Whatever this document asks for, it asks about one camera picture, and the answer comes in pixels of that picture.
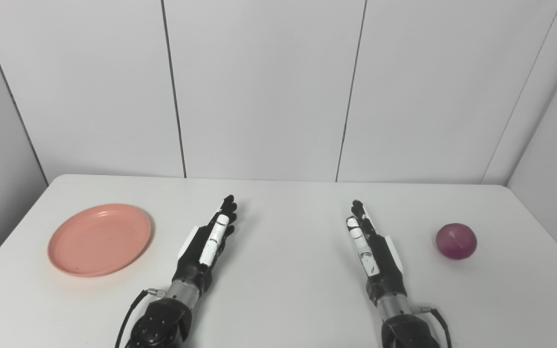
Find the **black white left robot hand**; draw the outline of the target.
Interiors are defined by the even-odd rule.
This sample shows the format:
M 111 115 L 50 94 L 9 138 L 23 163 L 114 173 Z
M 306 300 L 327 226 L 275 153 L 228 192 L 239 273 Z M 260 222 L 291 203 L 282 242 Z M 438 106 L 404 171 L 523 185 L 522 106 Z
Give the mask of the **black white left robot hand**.
M 177 261 L 172 281 L 195 286 L 199 295 L 212 284 L 212 270 L 225 249 L 227 238 L 235 231 L 237 220 L 235 197 L 228 195 L 207 225 L 197 229 L 186 250 Z

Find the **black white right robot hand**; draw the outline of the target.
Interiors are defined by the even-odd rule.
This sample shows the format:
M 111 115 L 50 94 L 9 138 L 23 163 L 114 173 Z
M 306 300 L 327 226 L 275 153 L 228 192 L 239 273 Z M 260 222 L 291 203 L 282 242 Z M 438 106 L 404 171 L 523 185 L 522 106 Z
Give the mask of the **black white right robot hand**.
M 403 266 L 390 236 L 378 234 L 366 207 L 353 200 L 347 229 L 367 276 L 366 292 L 373 304 L 385 296 L 407 296 Z

